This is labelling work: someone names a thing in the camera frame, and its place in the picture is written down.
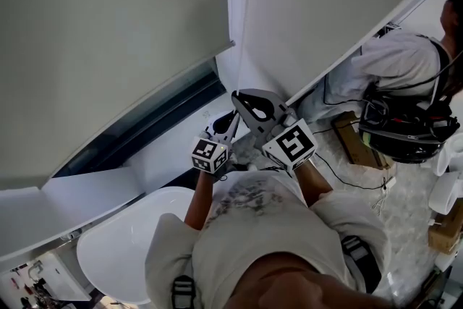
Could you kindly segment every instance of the white t-shirt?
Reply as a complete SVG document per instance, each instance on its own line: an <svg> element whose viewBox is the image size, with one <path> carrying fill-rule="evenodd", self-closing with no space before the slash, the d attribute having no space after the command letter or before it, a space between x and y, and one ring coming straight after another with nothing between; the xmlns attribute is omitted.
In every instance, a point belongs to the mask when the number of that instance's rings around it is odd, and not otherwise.
<svg viewBox="0 0 463 309"><path fill-rule="evenodd" d="M277 252L295 254L356 289L344 262L343 236L364 240L381 274L387 268L391 247L383 224L350 192L330 192L308 208L286 173L234 172L227 177L228 185L214 185L218 192L202 231L173 214L159 219L145 264L148 296L158 309L171 308L172 282L190 259L205 309L222 308L249 266Z"/></svg>
<svg viewBox="0 0 463 309"><path fill-rule="evenodd" d="M360 115L363 107L361 103L325 105L325 90L327 103L361 99L372 83L379 88L400 88L429 79L440 69L439 53L427 38L404 30L394 30L382 38L370 39L329 72L326 88L324 80L321 80L315 90L302 101L298 114L307 122L333 117L347 111L354 111ZM399 90L394 94L431 97L436 83L437 80L416 88Z"/></svg>

